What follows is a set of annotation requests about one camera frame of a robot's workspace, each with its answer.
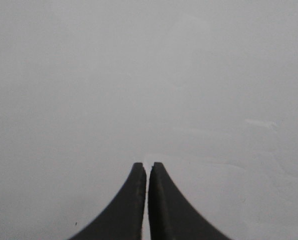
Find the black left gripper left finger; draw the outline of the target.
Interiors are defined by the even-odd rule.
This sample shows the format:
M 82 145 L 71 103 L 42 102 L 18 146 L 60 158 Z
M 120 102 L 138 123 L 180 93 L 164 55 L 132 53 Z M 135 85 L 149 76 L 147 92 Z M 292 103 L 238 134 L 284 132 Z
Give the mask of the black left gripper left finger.
M 140 240 L 146 198 L 146 171 L 133 164 L 125 183 L 107 207 L 73 240 Z

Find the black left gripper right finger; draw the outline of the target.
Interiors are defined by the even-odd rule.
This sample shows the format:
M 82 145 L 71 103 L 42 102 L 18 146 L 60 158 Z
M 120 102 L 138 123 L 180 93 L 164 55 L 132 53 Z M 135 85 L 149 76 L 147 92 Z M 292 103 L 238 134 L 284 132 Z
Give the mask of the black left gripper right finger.
M 186 200 L 161 162 L 150 173 L 148 216 L 152 240 L 228 239 Z

